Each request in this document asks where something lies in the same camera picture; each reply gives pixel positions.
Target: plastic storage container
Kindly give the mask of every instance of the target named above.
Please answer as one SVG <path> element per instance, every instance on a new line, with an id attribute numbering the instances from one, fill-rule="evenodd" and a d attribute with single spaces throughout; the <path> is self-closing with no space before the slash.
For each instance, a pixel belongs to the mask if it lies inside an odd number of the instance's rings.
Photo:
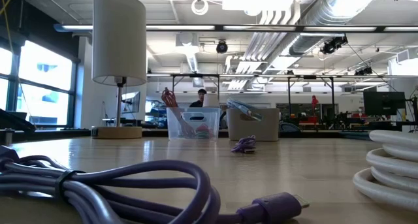
<path id="1" fill-rule="evenodd" d="M 217 140 L 219 108 L 167 108 L 170 140 Z"/>
<path id="2" fill-rule="evenodd" d="M 277 108 L 251 109 L 261 115 L 261 121 L 248 118 L 241 110 L 228 109 L 229 140 L 240 140 L 255 135 L 257 141 L 279 140 L 280 110 Z"/>

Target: man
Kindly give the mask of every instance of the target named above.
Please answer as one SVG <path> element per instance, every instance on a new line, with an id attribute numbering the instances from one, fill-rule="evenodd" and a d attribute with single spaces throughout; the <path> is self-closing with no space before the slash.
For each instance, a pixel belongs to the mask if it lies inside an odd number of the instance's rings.
<path id="1" fill-rule="evenodd" d="M 203 106 L 203 99 L 204 95 L 207 94 L 206 90 L 200 89 L 198 90 L 197 94 L 199 95 L 199 100 L 191 103 L 190 107 L 202 107 Z"/>

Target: beige storage bin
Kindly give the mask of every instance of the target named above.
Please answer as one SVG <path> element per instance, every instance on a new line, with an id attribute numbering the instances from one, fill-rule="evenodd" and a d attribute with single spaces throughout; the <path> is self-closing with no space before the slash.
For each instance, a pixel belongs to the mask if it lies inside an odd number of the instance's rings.
<path id="1" fill-rule="evenodd" d="M 280 111 L 277 108 L 253 109 L 260 114 L 261 121 L 249 119 L 242 111 L 227 110 L 228 132 L 230 140 L 240 140 L 243 137 L 255 135 L 257 141 L 279 140 Z"/>

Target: wooden lamp base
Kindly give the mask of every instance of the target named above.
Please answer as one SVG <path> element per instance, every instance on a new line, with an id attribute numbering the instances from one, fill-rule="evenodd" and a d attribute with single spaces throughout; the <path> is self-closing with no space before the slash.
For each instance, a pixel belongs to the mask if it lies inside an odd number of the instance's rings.
<path id="1" fill-rule="evenodd" d="M 142 127 L 93 127 L 94 139 L 134 139 L 142 138 Z"/>

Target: lamp stem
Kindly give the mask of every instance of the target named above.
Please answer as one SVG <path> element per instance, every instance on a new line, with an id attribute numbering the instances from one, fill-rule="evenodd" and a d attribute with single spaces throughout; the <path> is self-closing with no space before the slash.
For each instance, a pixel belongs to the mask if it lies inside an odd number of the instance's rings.
<path id="1" fill-rule="evenodd" d="M 120 127 L 120 115 L 121 115 L 121 105 L 122 105 L 122 88 L 118 86 L 118 111 L 116 116 L 116 127 Z"/>

